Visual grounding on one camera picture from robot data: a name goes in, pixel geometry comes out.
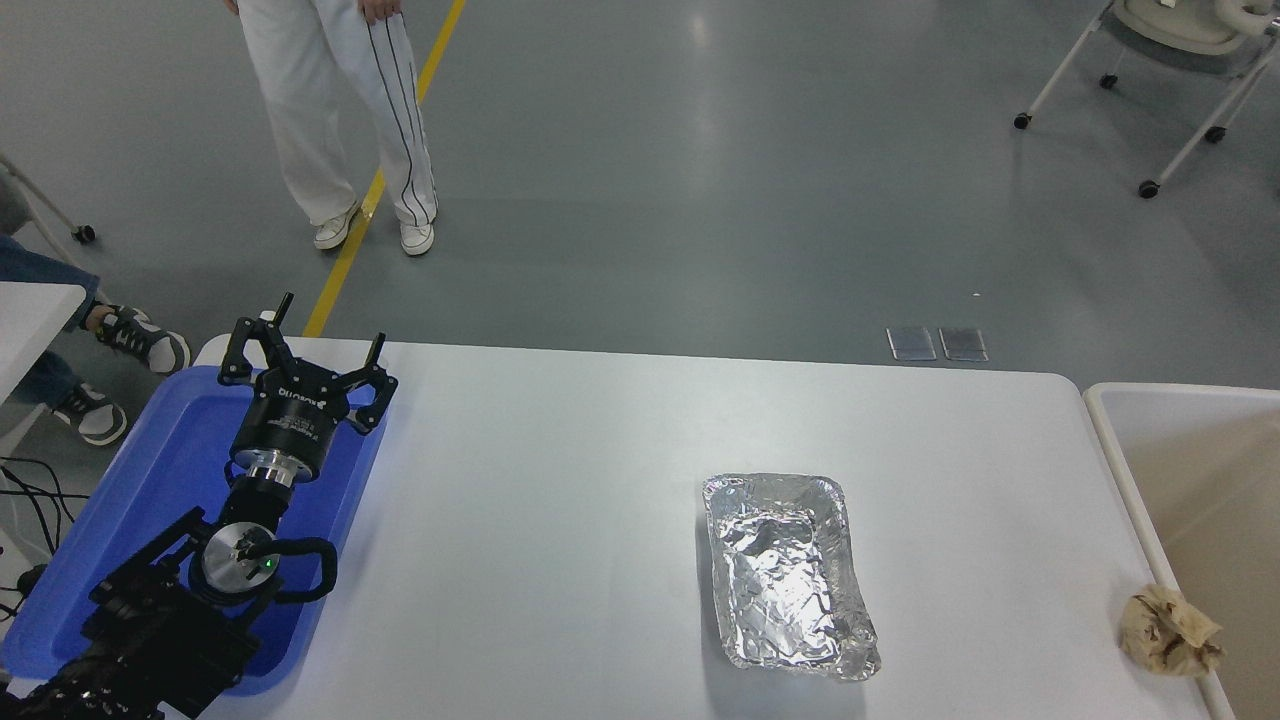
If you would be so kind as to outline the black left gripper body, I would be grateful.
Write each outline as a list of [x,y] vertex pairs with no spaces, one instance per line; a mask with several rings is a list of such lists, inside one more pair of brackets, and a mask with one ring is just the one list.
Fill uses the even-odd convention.
[[339,375],[319,365],[283,366],[260,372],[253,397],[232,443],[232,460],[247,468],[251,457],[270,452],[319,471],[332,447],[338,423],[349,411],[348,389]]

